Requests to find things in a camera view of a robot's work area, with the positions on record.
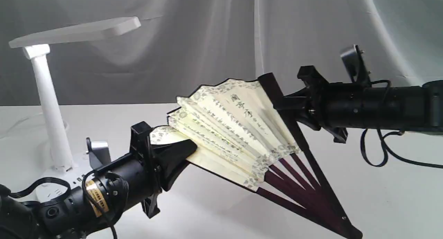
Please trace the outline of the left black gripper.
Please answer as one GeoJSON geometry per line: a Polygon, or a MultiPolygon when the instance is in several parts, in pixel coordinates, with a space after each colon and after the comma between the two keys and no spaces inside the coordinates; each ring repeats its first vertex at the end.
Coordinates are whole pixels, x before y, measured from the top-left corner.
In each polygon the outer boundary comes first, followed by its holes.
{"type": "Polygon", "coordinates": [[[149,195],[142,202],[145,215],[151,219],[160,213],[157,198],[164,191],[169,191],[172,185],[189,165],[185,161],[192,155],[197,145],[192,140],[179,141],[171,144],[151,145],[150,133],[153,128],[146,122],[131,126],[130,152],[141,162],[149,189],[149,195]],[[159,167],[163,170],[159,177],[159,167]]]}

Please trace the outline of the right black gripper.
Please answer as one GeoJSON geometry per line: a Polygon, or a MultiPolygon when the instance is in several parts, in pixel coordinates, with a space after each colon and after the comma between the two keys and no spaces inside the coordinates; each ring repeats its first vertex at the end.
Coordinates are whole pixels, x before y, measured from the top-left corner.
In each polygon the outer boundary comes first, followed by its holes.
{"type": "Polygon", "coordinates": [[[294,110],[297,122],[315,131],[324,129],[333,136],[335,143],[345,144],[348,138],[346,128],[333,127],[326,121],[323,101],[329,82],[313,65],[300,67],[297,78],[303,81],[305,88],[277,99],[273,107],[276,110],[294,110]]]}

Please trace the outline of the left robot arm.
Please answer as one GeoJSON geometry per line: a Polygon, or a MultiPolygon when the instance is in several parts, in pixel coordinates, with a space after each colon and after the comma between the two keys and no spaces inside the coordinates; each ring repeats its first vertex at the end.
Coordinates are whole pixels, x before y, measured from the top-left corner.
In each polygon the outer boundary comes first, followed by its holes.
{"type": "Polygon", "coordinates": [[[112,161],[108,146],[87,138],[91,171],[71,188],[60,178],[43,177],[20,192],[1,185],[2,239],[85,239],[110,228],[141,204],[152,218],[160,213],[158,195],[169,191],[188,166],[197,145],[190,139],[154,144],[146,122],[131,127],[129,152],[112,161]]]}

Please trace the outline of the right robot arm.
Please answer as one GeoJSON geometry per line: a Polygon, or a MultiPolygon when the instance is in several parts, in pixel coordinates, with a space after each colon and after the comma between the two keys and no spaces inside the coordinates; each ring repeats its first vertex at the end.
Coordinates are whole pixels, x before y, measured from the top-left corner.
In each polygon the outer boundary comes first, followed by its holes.
{"type": "Polygon", "coordinates": [[[312,130],[326,130],[344,144],[347,128],[442,132],[442,81],[422,86],[375,87],[383,81],[328,82],[314,66],[299,69],[305,88],[279,97],[276,110],[288,111],[312,130]]]}

